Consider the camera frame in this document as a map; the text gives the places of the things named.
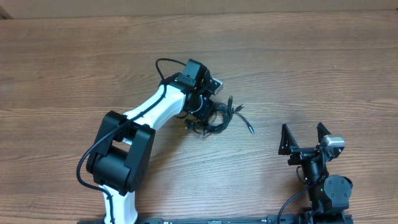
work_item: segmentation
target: white robotic arm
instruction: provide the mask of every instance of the white robotic arm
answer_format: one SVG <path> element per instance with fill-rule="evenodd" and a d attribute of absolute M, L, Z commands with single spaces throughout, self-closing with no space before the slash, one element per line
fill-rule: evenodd
<path fill-rule="evenodd" d="M 105 224 L 136 222 L 135 189 L 146 172 L 155 132 L 181 111 L 206 119 L 213 106 L 208 98 L 222 87 L 204 65 L 189 60 L 183 73 L 162 80 L 157 92 L 142 105 L 123 115 L 110 111 L 104 117 L 95 141 L 97 148 L 88 151 L 86 169 L 103 191 Z M 112 140 L 131 145 L 129 152 L 112 146 Z"/>
<path fill-rule="evenodd" d="M 158 100 L 164 91 L 164 86 L 161 85 L 157 92 L 149 98 L 145 103 L 140 105 L 134 110 L 127 111 L 124 115 L 127 119 L 131 119 L 137 116 L 141 111 L 148 108 L 156 100 Z M 176 114 L 179 114 L 183 110 L 186 95 L 181 92 L 178 88 L 167 86 L 167 91 L 164 99 L 157 104 L 153 109 L 148 111 L 142 117 L 136 119 L 134 122 L 137 124 L 147 124 L 154 130 L 159 130 L 162 125 Z M 133 141 L 124 138 L 123 141 L 127 144 L 133 144 Z M 138 213 L 135 207 L 135 192 L 128 192 L 125 196 L 119 195 L 117 190 L 112 189 L 106 185 L 100 185 L 100 187 L 108 190 L 113 196 L 114 208 L 114 219 L 118 221 L 118 224 L 133 224 L 138 217 Z M 111 224 L 110 206 L 107 202 L 107 195 L 103 193 L 105 199 L 106 216 L 104 219 L 105 224 Z"/>

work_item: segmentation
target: black cable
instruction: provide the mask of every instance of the black cable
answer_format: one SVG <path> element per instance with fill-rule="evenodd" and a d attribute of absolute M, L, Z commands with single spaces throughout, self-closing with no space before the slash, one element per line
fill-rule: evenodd
<path fill-rule="evenodd" d="M 298 196 L 304 194 L 306 191 L 308 191 L 309 189 L 311 189 L 314 185 L 310 185 L 308 187 L 306 187 L 304 190 L 300 191 L 299 193 L 293 195 L 291 198 L 289 198 L 284 205 L 282 206 L 282 208 L 280 208 L 279 213 L 278 213 L 278 221 L 277 223 L 280 224 L 280 217 L 282 216 L 282 212 L 284 211 L 285 207 L 292 201 L 294 201 Z"/>
<path fill-rule="evenodd" d="M 298 180 L 299 180 L 302 184 L 306 184 L 306 183 L 301 179 L 301 177 L 300 177 L 299 168 L 301 168 L 301 166 L 298 166 L 297 169 L 296 169 L 297 178 L 298 178 Z"/>
<path fill-rule="evenodd" d="M 179 63 L 180 65 L 187 66 L 186 63 L 180 62 L 179 60 L 174 60 L 174 59 L 170 59 L 170 58 L 158 58 L 156 60 L 156 62 L 155 62 L 155 66 L 156 66 L 156 70 L 157 70 L 157 72 L 159 72 L 159 75 L 160 75 L 162 80 L 164 80 L 164 76 L 163 76 L 163 74 L 162 74 L 162 72 L 160 71 L 160 68 L 159 68 L 159 62 L 160 61 L 175 62 L 175 63 Z"/>
<path fill-rule="evenodd" d="M 156 62 L 155 62 L 155 66 L 156 66 L 156 69 L 157 69 L 157 71 L 158 71 L 158 73 L 159 73 L 159 75 L 160 75 L 162 81 L 164 81 L 164 76 L 163 76 L 162 72 L 160 71 L 159 65 L 158 65 L 159 61 L 162 61 L 162 60 L 163 60 L 163 61 L 176 62 L 176 63 L 179 63 L 179 64 L 181 64 L 181 65 L 186 65 L 185 63 L 180 62 L 180 61 L 177 61 L 177 60 L 174 60 L 174 59 L 169 59 L 169 58 L 159 58 L 159 59 L 157 59 Z M 80 159 L 80 161 L 79 161 L 79 163 L 78 163 L 78 165 L 77 165 L 77 168 L 76 168 L 76 177 L 77 177 L 77 180 L 79 181 L 79 183 L 80 183 L 81 185 L 85 186 L 85 187 L 88 187 L 88 188 L 93 189 L 93 190 L 99 190 L 99 191 L 103 192 L 104 194 L 106 194 L 106 196 L 107 196 L 106 199 L 109 200 L 109 211 L 110 211 L 110 215 L 111 215 L 111 223 L 112 223 L 112 224 L 115 224 L 115 219 L 114 219 L 114 214 L 113 214 L 113 201 L 112 201 L 112 197 L 113 197 L 113 196 L 112 196 L 111 193 L 110 193 L 108 190 L 106 190 L 106 189 L 102 189 L 101 187 L 97 187 L 97 186 L 94 186 L 94 185 L 91 185 L 91 184 L 89 184 L 89 183 L 84 182 L 84 180 L 81 179 L 81 176 L 80 176 L 81 166 L 83 165 L 83 163 L 84 163 L 85 159 L 87 158 L 87 156 L 90 155 L 90 152 L 91 152 L 93 149 L 95 149 L 99 144 L 101 144 L 101 142 L 103 142 L 105 139 L 109 138 L 110 136 L 115 136 L 115 135 L 119 134 L 118 132 L 121 131 L 121 130 L 123 130 L 123 128 L 125 128 L 125 126 L 130 125 L 134 120 L 136 120 L 137 118 L 143 116 L 143 115 L 146 114 L 148 111 L 150 111 L 151 109 L 153 109 L 156 105 L 158 105 L 158 104 L 163 100 L 163 98 L 166 96 L 166 91 L 167 91 L 167 85 L 164 85 L 163 93 L 162 93 L 162 95 L 160 96 L 160 98 L 159 98 L 157 101 L 155 101 L 155 103 L 153 103 L 153 104 L 150 105 L 148 108 L 146 108 L 144 111 L 141 111 L 138 115 L 136 115 L 135 117 L 129 119 L 128 121 L 126 121 L 126 122 L 123 123 L 122 125 L 118 126 L 118 127 L 115 128 L 114 130 L 112 130 L 111 132 L 109 132 L 108 134 L 106 134 L 104 137 L 102 137 L 102 138 L 101 138 L 100 140 L 98 140 L 96 143 L 94 143 L 94 144 L 84 153 L 84 155 L 81 157 L 81 159 Z"/>
<path fill-rule="evenodd" d="M 184 119 L 184 118 L 186 118 L 188 115 L 189 115 L 189 113 L 186 112 L 183 116 L 174 116 L 174 117 L 175 117 L 175 118 L 178 118 L 178 119 Z"/>
<path fill-rule="evenodd" d="M 225 103 L 215 103 L 214 107 L 213 107 L 213 111 L 211 112 L 211 114 L 209 115 L 209 117 L 207 118 L 207 120 L 186 120 L 186 122 L 188 123 L 187 125 L 187 129 L 192 129 L 194 132 L 198 133 L 198 134 L 208 134 L 208 133 L 220 133 L 222 131 L 224 131 L 229 123 L 232 120 L 232 117 L 234 114 L 238 115 L 240 118 L 242 118 L 242 120 L 246 123 L 246 125 L 248 126 L 250 132 L 252 134 L 254 134 L 254 129 L 251 126 L 250 122 L 241 114 L 239 113 L 239 111 L 242 110 L 242 108 L 244 107 L 244 105 L 240 105 L 238 106 L 235 110 L 232 107 L 232 96 L 230 96 L 229 100 L 228 100 L 228 105 L 226 105 Z M 209 123 L 208 119 L 210 118 L 210 116 L 212 114 L 215 114 L 215 116 L 217 115 L 217 113 L 220 113 L 223 117 L 223 122 L 217 125 L 213 125 L 215 118 L 213 118 L 213 121 L 211 123 Z"/>

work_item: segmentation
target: black joint housing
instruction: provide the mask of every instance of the black joint housing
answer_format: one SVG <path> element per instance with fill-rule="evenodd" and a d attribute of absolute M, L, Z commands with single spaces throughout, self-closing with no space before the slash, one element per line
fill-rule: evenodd
<path fill-rule="evenodd" d="M 194 117 L 196 117 L 199 120 L 206 121 L 209 118 L 211 112 L 213 111 L 214 102 L 208 97 L 204 96 L 200 97 L 202 102 L 200 109 L 192 113 L 192 115 L 194 115 Z"/>
<path fill-rule="evenodd" d="M 314 210 L 324 213 L 341 213 L 349 208 L 352 183 L 346 177 L 331 175 L 309 191 Z"/>
<path fill-rule="evenodd" d="M 183 83 L 189 88 L 196 88 L 201 84 L 206 71 L 206 66 L 200 62 L 190 59 L 182 74 L 180 73 L 176 79 L 178 82 Z"/>
<path fill-rule="evenodd" d="M 125 122 L 130 121 L 124 115 L 110 111 L 104 117 L 95 141 Z M 124 138 L 133 141 L 129 152 L 112 146 L 113 140 L 120 142 Z M 135 191 L 148 168 L 154 138 L 155 130 L 147 124 L 130 122 L 120 133 L 104 140 L 90 153 L 87 172 L 93 174 L 95 183 L 110 186 L 120 195 Z"/>

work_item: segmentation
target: wood grain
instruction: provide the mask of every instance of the wood grain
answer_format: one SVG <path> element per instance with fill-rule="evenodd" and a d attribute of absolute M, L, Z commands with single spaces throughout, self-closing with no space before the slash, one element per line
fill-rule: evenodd
<path fill-rule="evenodd" d="M 203 138 L 171 119 L 137 192 L 144 216 L 262 217 L 303 188 L 277 155 L 284 122 L 301 146 L 316 128 L 346 139 L 331 174 L 354 183 L 356 223 L 397 223 L 398 13 L 300 12 L 0 21 L 1 223 L 100 218 L 102 195 L 77 162 L 102 117 L 148 99 L 155 59 L 204 63 L 224 82 L 215 100 L 244 103 Z M 162 64 L 165 74 L 181 71 Z M 90 175 L 82 173 L 86 180 Z M 302 197 L 286 212 L 307 205 Z"/>
<path fill-rule="evenodd" d="M 398 0 L 0 0 L 15 19 L 395 10 Z"/>

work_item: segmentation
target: cable connector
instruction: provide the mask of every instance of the cable connector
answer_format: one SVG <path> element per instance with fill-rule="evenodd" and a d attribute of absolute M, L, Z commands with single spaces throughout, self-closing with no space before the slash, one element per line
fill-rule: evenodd
<path fill-rule="evenodd" d="M 233 101 L 234 97 L 233 96 L 229 96 L 228 99 L 228 107 L 232 109 L 232 101 Z"/>
<path fill-rule="evenodd" d="M 238 107 L 234 110 L 234 112 L 239 112 L 239 111 L 241 111 L 243 108 L 244 108 L 244 105 L 240 105 L 240 106 L 238 106 Z"/>
<path fill-rule="evenodd" d="M 254 129 L 253 129 L 253 127 L 251 126 L 251 124 L 249 124 L 248 127 L 249 127 L 249 130 L 250 130 L 251 134 L 254 134 Z"/>

